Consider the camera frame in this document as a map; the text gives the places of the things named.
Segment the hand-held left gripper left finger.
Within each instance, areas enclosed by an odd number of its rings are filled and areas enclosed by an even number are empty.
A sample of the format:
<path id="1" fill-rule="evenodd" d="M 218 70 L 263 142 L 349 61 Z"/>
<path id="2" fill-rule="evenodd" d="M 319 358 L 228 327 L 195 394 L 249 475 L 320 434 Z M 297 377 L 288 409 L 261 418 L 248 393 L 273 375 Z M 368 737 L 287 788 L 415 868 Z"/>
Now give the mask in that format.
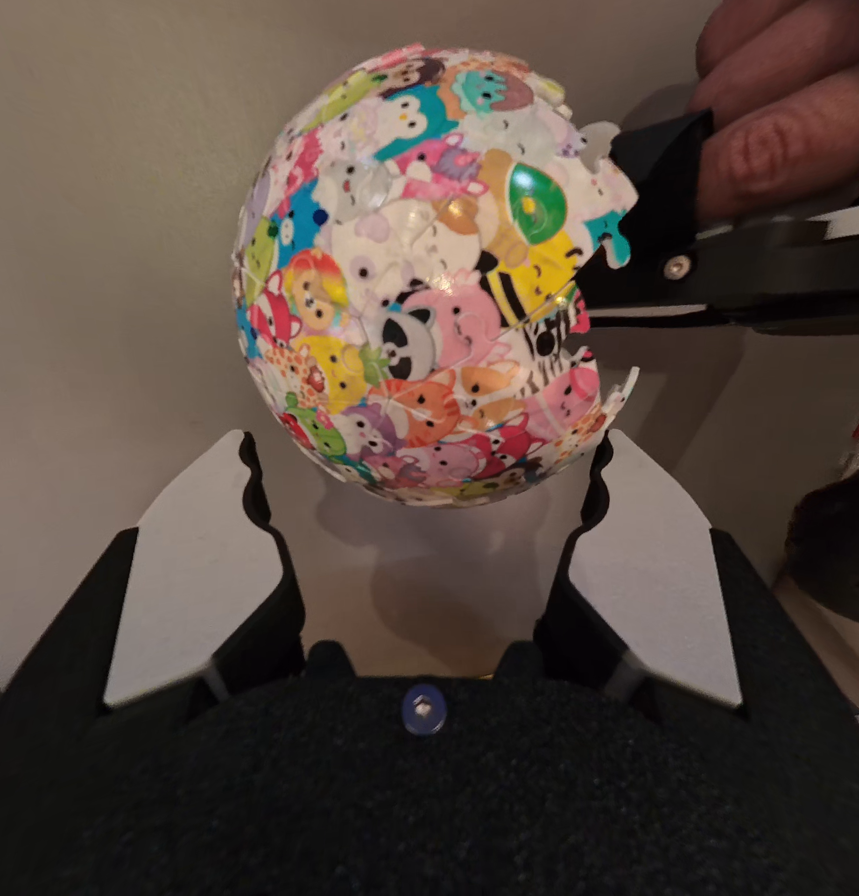
<path id="1" fill-rule="evenodd" d="M 105 703 L 189 680 L 217 700 L 260 686 L 298 664 L 304 618 L 254 437 L 230 431 L 137 524 Z"/>

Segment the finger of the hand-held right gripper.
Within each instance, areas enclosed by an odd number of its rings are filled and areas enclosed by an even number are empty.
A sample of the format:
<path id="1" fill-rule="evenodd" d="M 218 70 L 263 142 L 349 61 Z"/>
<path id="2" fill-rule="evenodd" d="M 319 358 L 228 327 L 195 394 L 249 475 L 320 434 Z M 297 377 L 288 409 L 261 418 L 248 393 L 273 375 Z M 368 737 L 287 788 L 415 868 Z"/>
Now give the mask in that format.
<path id="1" fill-rule="evenodd" d="M 753 329 L 753 323 L 708 305 L 588 308 L 592 327 L 599 329 L 691 330 Z"/>

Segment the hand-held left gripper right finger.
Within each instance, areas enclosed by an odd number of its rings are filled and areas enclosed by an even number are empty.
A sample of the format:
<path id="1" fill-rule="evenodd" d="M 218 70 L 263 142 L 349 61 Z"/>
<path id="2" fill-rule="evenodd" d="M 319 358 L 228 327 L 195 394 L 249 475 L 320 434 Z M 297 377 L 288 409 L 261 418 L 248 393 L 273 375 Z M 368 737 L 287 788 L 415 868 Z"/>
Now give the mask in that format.
<path id="1" fill-rule="evenodd" d="M 711 525 L 621 431 L 593 454 L 535 641 L 554 678 L 615 700 L 655 682 L 742 704 Z"/>

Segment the colourful puzzle ball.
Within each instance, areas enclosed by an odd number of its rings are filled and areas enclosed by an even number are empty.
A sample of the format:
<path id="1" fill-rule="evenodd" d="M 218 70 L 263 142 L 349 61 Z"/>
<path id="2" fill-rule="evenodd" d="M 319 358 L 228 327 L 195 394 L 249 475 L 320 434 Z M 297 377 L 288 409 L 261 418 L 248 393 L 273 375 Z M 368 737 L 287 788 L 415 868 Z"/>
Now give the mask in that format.
<path id="1" fill-rule="evenodd" d="M 467 508 L 592 453 L 637 380 L 602 394 L 578 274 L 630 258 L 620 128 L 578 128 L 513 56 L 413 44 L 289 121 L 239 216 L 239 347 L 329 475 Z"/>

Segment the person's right hand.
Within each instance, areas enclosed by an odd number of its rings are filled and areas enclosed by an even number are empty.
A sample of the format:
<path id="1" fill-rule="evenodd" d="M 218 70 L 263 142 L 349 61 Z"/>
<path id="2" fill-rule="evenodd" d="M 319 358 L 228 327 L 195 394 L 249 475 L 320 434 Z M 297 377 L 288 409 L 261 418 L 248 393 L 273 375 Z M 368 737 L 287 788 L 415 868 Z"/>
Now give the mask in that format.
<path id="1" fill-rule="evenodd" d="M 720 2 L 696 68 L 700 223 L 859 186 L 859 1 Z"/>

